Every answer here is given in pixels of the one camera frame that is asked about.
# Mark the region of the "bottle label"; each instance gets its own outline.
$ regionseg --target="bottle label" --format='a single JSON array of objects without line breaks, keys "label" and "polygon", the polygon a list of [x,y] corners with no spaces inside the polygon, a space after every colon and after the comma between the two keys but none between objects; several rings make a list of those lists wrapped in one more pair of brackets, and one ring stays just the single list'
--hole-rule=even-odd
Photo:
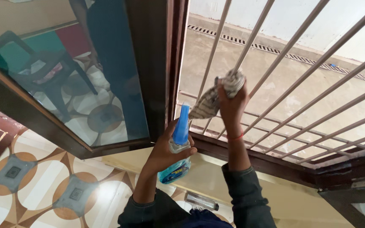
[{"label": "bottle label", "polygon": [[187,163],[184,163],[182,166],[178,167],[176,170],[165,176],[161,182],[163,184],[171,183],[180,176],[185,175],[187,172],[188,172]]}]

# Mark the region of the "bottle cap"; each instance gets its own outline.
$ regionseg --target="bottle cap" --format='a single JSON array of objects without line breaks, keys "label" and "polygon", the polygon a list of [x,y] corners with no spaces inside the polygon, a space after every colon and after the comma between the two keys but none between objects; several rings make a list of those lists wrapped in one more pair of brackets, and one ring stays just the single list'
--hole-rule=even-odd
[{"label": "bottle cap", "polygon": [[175,144],[183,145],[188,141],[188,112],[189,106],[185,103],[182,104],[180,118],[173,132],[173,141]]}]

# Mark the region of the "red thread bracelet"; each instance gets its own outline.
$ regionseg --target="red thread bracelet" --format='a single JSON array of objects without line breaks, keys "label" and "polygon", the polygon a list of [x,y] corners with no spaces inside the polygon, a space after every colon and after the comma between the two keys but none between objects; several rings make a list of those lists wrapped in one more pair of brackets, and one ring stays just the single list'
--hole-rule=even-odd
[{"label": "red thread bracelet", "polygon": [[226,137],[227,137],[227,139],[228,139],[229,141],[236,141],[236,140],[239,140],[239,139],[241,139],[241,138],[243,137],[243,131],[242,131],[242,134],[241,134],[239,137],[237,137],[237,138],[230,138],[228,135],[226,135]]}]

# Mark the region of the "sleeve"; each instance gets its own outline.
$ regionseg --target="sleeve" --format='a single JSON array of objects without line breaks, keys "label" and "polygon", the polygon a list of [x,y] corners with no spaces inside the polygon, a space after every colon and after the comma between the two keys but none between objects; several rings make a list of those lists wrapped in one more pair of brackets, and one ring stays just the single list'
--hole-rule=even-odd
[{"label": "sleeve", "polygon": [[276,227],[270,207],[267,206],[268,200],[261,195],[261,186],[253,167],[230,172],[228,164],[225,164],[222,172],[233,198],[232,210],[236,227]]},{"label": "sleeve", "polygon": [[118,217],[118,224],[121,228],[154,227],[155,202],[139,204],[131,196]]}]

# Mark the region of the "blue spray bottle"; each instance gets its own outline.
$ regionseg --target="blue spray bottle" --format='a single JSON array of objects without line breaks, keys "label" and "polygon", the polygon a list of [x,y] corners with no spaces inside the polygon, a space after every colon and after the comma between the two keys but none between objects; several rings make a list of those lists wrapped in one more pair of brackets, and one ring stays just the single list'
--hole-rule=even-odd
[{"label": "blue spray bottle", "polygon": [[[191,147],[188,141],[188,112],[189,106],[183,104],[181,106],[180,118],[173,132],[173,137],[169,141],[171,153],[180,153]],[[185,176],[190,167],[191,162],[189,161],[189,158],[186,158],[174,163],[164,171],[159,172],[157,176],[161,183],[170,184]]]}]

